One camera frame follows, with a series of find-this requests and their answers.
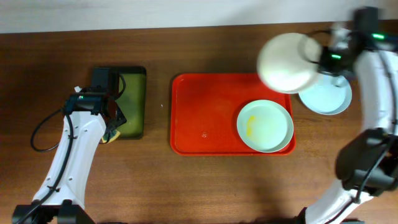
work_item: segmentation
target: red tray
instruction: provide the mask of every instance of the red tray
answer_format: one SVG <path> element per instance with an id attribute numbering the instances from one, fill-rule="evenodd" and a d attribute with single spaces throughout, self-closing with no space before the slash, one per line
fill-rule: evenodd
<path id="1" fill-rule="evenodd" d="M 241 109 L 254 100 L 271 100 L 292 116 L 290 96 L 268 89 L 255 73 L 186 73 L 173 81 L 170 144 L 184 156 L 284 156 L 289 144 L 273 153 L 261 153 L 245 145 L 236 129 Z"/>

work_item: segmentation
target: white bowl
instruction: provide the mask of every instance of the white bowl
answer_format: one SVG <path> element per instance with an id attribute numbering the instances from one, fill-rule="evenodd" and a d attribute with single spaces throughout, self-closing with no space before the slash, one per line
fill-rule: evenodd
<path id="1" fill-rule="evenodd" d="M 319 114 L 334 115 L 347 109 L 353 92 L 346 78 L 323 75 L 316 84 L 298 95 L 308 109 Z"/>
<path id="2" fill-rule="evenodd" d="M 298 93 L 314 84 L 319 75 L 314 63 L 299 54 L 303 34 L 289 33 L 274 37 L 261 49 L 257 58 L 257 72 L 261 81 L 279 93 Z M 305 42 L 305 54 L 317 61 L 322 48 L 312 38 Z"/>
<path id="3" fill-rule="evenodd" d="M 286 109 L 269 100 L 248 103 L 236 122 L 243 142 L 259 152 L 283 149 L 293 137 L 293 120 Z"/>

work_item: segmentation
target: white wall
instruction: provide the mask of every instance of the white wall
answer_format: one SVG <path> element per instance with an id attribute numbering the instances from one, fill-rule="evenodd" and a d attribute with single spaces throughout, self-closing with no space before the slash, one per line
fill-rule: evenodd
<path id="1" fill-rule="evenodd" d="M 0 0 L 0 33 L 338 21 L 360 6 L 398 19 L 398 0 Z"/>

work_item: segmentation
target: green light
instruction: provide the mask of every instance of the green light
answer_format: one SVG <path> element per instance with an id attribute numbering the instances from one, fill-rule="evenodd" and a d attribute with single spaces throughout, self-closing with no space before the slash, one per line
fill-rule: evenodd
<path id="1" fill-rule="evenodd" d="M 333 54 L 333 55 L 331 55 L 331 57 L 334 58 L 334 59 L 338 59 L 338 60 L 341 59 L 341 56 L 340 56 L 340 55 L 334 55 L 334 54 Z"/>
<path id="2" fill-rule="evenodd" d="M 373 38 L 379 39 L 379 40 L 384 40 L 384 35 L 382 34 L 372 34 Z"/>

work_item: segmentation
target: white plate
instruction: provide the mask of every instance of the white plate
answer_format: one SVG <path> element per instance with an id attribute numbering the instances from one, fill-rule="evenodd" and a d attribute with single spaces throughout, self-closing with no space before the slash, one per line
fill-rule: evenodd
<path id="1" fill-rule="evenodd" d="M 347 79 L 328 75 L 323 75 L 316 84 L 298 95 L 307 108 L 324 115 L 343 112 L 353 97 Z"/>
<path id="2" fill-rule="evenodd" d="M 283 149 L 293 137 L 293 120 L 286 109 L 269 100 L 248 103 L 236 122 L 243 142 L 259 152 Z"/>

